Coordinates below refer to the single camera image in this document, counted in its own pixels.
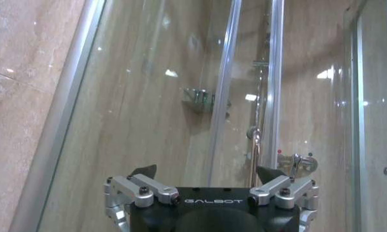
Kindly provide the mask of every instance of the hex bolt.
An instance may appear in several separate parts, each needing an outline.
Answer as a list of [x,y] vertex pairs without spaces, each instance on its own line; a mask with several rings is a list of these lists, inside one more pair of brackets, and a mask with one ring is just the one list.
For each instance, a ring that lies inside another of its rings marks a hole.
[[282,196],[290,196],[290,194],[291,194],[290,188],[282,188],[279,190],[279,195],[282,195]]
[[148,189],[148,187],[141,186],[141,187],[139,188],[139,194],[140,194],[140,195],[145,195],[145,194],[148,194],[148,193],[149,193],[149,189]]

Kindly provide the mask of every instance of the chrome faucet handle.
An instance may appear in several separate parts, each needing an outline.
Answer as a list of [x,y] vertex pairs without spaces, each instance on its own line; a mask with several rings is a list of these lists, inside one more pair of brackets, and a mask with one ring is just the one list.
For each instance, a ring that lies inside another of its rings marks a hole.
[[296,178],[296,173],[298,173],[298,168],[299,168],[300,162],[302,162],[302,156],[298,154],[294,154],[292,155],[292,166],[291,166],[291,170],[290,170],[291,180]]
[[286,156],[278,154],[278,169],[292,178],[300,178],[308,176],[318,168],[316,159],[308,154],[308,157],[294,154],[292,156]]

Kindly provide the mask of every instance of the glass shower door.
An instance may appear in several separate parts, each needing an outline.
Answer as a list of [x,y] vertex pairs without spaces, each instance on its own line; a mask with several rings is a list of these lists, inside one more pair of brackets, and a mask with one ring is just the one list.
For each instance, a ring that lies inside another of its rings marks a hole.
[[105,1],[39,231],[116,231],[101,186],[137,167],[208,184],[232,2]]
[[387,1],[360,3],[352,28],[352,230],[387,231]]

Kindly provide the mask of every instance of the bathroom wall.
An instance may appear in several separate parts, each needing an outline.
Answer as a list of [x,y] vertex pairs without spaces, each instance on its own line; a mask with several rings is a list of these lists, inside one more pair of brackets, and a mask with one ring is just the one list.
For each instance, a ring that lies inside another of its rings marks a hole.
[[320,187],[311,231],[346,230],[344,127],[342,118],[343,14],[350,0],[290,0],[284,8],[280,143],[284,155],[319,162]]
[[19,203],[84,0],[0,0],[0,232]]

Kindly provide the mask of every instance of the tile grout line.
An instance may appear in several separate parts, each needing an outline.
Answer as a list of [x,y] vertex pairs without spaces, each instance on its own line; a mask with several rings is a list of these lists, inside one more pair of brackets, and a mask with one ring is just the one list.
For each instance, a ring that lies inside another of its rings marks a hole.
[[40,89],[36,86],[31,85],[29,83],[25,83],[25,82],[20,81],[20,80],[15,79],[13,77],[9,77],[9,76],[4,75],[3,73],[0,73],[0,76],[3,76],[4,78],[7,78],[7,79],[23,84],[23,85],[27,85],[28,87],[33,88],[35,90],[37,90],[41,93],[51,94],[47,91],[44,91],[43,89]]

